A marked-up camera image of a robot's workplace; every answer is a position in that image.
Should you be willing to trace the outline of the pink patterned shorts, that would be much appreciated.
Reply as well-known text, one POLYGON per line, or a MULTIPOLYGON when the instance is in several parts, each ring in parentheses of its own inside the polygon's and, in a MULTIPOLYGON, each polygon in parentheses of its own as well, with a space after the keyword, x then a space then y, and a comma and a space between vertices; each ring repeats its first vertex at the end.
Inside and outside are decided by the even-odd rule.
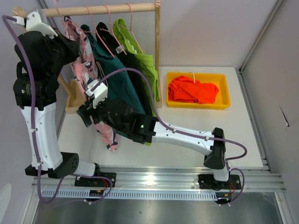
MULTIPOLYGON (((83 101, 86 102, 87 97, 85 91, 87 90, 87 86, 98 76, 93 50, 87 35, 72 21, 69 16, 65 16, 63 21, 66 37, 79 43, 79 57, 76 61, 70 63, 70 66, 75 76, 78 88, 80 89, 83 101)), ((115 151, 118 147, 116 132, 102 121, 95 124, 94 127, 107 149, 115 151)))

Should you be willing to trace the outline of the pink hanger of patterned shorts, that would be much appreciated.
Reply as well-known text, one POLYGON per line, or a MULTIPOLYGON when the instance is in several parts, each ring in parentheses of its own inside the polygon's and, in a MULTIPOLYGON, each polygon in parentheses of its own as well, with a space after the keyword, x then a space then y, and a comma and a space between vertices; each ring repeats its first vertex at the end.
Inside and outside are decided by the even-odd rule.
POLYGON ((61 13, 59 11, 59 8, 58 8, 58 5, 57 5, 58 1, 57 0, 53 0, 53 1, 54 1, 54 5, 55 5, 56 11, 58 13, 58 16, 60 17, 60 21, 61 21, 61 23, 64 27, 65 35, 68 39, 70 39, 70 35, 69 35, 68 29, 67 29, 67 24, 65 23, 64 18, 61 15, 61 13))

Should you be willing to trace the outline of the pink hanger of teal shorts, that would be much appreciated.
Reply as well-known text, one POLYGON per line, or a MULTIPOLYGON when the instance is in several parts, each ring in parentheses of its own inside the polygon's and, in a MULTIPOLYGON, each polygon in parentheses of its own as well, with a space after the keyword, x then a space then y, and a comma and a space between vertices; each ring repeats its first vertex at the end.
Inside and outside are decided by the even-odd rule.
POLYGON ((96 26, 95 26, 95 20, 94 20, 94 18, 93 18, 93 14, 91 13, 91 10, 89 9, 89 7, 88 6, 84 6, 86 9, 87 9, 87 11, 88 11, 88 13, 89 13, 89 15, 90 15, 90 17, 91 17, 91 19, 92 19, 92 23, 93 23, 93 27, 94 27, 94 29, 95 29, 95 34, 96 34, 96 36, 100 39, 100 41, 102 42, 102 44, 104 45, 104 47, 107 49, 107 51, 109 52, 109 54, 113 57, 113 58, 115 58, 115 56, 114 56, 114 54, 112 53, 112 51, 109 49, 109 47, 105 44, 105 42, 103 41, 103 39, 100 37, 100 35, 99 35, 99 33, 98 33, 98 31, 97 31, 97 29, 96 29, 96 26))

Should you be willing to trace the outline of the dark teal shorts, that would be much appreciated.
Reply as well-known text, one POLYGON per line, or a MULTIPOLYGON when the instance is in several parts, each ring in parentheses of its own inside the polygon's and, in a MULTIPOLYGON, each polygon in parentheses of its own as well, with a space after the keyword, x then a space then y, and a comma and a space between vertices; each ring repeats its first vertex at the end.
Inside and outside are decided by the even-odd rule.
POLYGON ((107 104, 107 114, 110 123, 107 124, 114 130, 127 136, 134 142, 141 144, 151 143, 152 137, 156 135, 154 127, 157 118, 145 114, 140 103, 139 97, 128 77, 127 71, 137 73, 138 70, 122 67, 115 69, 113 60, 108 60, 105 56, 96 59, 104 66, 105 76, 99 81, 100 83, 108 82, 108 96, 110 102, 107 104))

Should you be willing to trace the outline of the black shorts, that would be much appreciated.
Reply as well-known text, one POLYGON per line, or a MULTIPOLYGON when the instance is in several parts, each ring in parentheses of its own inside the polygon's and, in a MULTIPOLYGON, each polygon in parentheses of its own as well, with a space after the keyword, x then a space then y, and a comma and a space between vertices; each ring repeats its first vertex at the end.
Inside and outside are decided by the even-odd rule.
MULTIPOLYGON (((153 56, 142 53, 136 40, 126 30, 126 24, 122 18, 115 21, 113 29, 113 34, 108 33, 107 26, 103 22, 99 22, 96 27, 105 44, 117 55, 125 67, 137 69, 144 74, 149 82, 153 99, 157 101, 159 99, 158 72, 154 68, 153 56)), ((156 116, 149 89, 143 78, 131 71, 127 71, 127 74, 145 113, 156 116)))

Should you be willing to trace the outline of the orange shorts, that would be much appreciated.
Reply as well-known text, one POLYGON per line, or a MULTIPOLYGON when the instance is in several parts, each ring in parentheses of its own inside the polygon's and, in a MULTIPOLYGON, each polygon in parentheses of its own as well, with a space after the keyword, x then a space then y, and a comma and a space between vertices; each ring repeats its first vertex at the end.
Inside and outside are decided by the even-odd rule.
POLYGON ((168 85, 170 101, 196 104, 213 104, 219 88, 213 83, 201 83, 187 76, 179 76, 168 85))

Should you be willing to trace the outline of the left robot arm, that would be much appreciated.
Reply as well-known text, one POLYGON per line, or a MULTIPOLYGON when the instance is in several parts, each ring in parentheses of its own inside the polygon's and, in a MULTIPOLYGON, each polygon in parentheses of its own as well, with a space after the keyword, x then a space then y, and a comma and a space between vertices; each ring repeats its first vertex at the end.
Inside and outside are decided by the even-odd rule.
POLYGON ((78 58, 79 44, 62 34, 50 37, 39 31, 23 33, 17 41, 14 50, 20 61, 13 90, 27 124, 32 150, 32 162, 25 174, 47 174, 53 179, 80 175, 90 186, 98 186, 99 165, 81 160, 77 153, 61 152, 56 133, 58 77, 66 64, 78 58))

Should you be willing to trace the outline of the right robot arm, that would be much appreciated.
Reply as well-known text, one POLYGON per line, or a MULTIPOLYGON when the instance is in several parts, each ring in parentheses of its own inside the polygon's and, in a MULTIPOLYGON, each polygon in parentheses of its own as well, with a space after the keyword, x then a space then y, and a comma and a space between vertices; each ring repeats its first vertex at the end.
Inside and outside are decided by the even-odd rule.
POLYGON ((230 169, 225 160, 226 142, 221 128, 211 132, 182 130, 157 117, 134 112, 122 99, 105 99, 96 106, 85 103, 78 108, 77 114, 86 127, 103 122, 134 142, 160 142, 197 151, 204 155, 204 166, 213 171, 216 187, 224 188, 230 183, 230 169))

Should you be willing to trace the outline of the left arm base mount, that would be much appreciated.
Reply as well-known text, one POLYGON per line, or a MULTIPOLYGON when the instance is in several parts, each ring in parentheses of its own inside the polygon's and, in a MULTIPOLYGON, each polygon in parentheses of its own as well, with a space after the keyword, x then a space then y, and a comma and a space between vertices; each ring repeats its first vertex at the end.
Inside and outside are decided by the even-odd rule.
MULTIPOLYGON (((106 177, 112 181, 112 187, 115 186, 116 173, 104 172, 101 176, 106 177)), ((99 187, 99 188, 109 188, 109 181, 106 179, 99 178, 83 178, 75 179, 74 185, 76 187, 99 187)))

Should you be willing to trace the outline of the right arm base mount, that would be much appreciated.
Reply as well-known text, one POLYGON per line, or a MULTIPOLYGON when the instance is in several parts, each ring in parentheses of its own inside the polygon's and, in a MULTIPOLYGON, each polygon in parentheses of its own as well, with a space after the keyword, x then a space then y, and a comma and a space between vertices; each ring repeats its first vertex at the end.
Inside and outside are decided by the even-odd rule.
POLYGON ((232 189, 240 190, 242 188, 241 180, 239 175, 229 175, 229 179, 226 182, 217 181, 214 179, 212 174, 201 174, 198 175, 198 183, 200 189, 208 190, 229 190, 231 186, 232 189))

